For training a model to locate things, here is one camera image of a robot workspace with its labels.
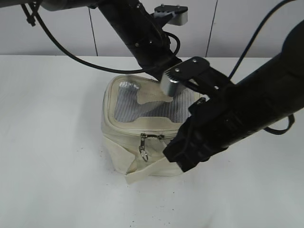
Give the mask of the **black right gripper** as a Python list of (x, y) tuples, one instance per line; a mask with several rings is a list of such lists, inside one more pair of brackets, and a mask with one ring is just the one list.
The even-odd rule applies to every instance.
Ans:
[(189, 108), (191, 116), (164, 149), (165, 157), (183, 172), (208, 161), (252, 134), (251, 107), (252, 100), (244, 97), (198, 100)]

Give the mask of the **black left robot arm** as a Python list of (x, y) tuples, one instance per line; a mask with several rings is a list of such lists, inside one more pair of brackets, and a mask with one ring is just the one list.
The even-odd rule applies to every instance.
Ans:
[[(149, 14), (138, 0), (2, 0), (0, 6), (20, 5), (27, 22), (40, 24), (45, 34), (65, 55), (85, 66), (116, 74), (147, 73), (161, 80), (163, 73), (181, 63), (176, 55), (180, 48), (179, 39), (162, 27), (170, 18), (155, 18)], [(127, 46), (139, 70), (117, 70), (86, 62), (66, 50), (51, 34), (38, 13), (40, 7), (48, 11), (69, 10), (80, 7), (98, 8), (105, 19)]]

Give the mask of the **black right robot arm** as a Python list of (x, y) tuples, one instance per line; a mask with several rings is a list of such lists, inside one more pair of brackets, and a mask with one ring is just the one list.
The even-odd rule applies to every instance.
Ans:
[(304, 106), (304, 25), (294, 27), (277, 56), (236, 84), (201, 57), (165, 75), (208, 96), (189, 107), (190, 117), (163, 152), (186, 172), (260, 130), (283, 134), (270, 128), (283, 118), (295, 121)]

